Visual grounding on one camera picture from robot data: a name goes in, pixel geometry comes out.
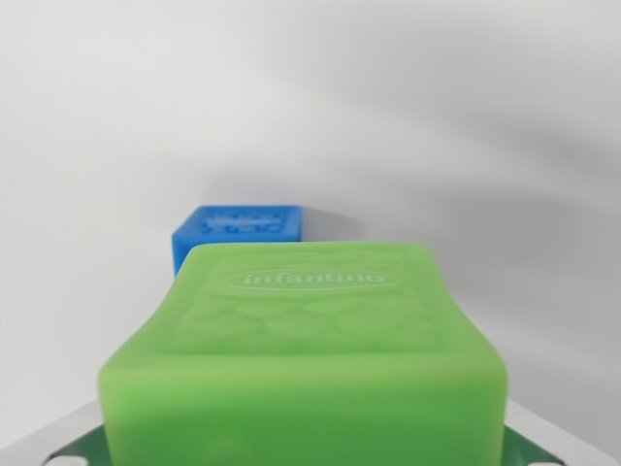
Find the gripper right finger with black rubber pad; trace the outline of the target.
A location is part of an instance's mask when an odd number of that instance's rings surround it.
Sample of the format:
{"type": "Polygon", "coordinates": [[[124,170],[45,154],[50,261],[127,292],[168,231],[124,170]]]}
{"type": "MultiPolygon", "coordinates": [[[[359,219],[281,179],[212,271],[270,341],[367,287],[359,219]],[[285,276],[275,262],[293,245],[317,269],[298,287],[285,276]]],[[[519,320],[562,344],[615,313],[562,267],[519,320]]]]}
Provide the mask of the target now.
{"type": "Polygon", "coordinates": [[[506,465],[614,465],[615,459],[512,400],[506,409],[506,465]]]}

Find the gripper left finger with black rubber pad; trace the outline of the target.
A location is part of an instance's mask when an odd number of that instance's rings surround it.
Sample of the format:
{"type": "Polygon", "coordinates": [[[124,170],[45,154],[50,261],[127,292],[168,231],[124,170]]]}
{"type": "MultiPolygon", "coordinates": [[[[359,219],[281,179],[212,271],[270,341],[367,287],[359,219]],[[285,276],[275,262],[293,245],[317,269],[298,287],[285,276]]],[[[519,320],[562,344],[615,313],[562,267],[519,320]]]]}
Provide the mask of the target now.
{"type": "Polygon", "coordinates": [[[50,465],[61,456],[74,456],[85,465],[111,465],[97,401],[3,448],[1,464],[50,465]]]}

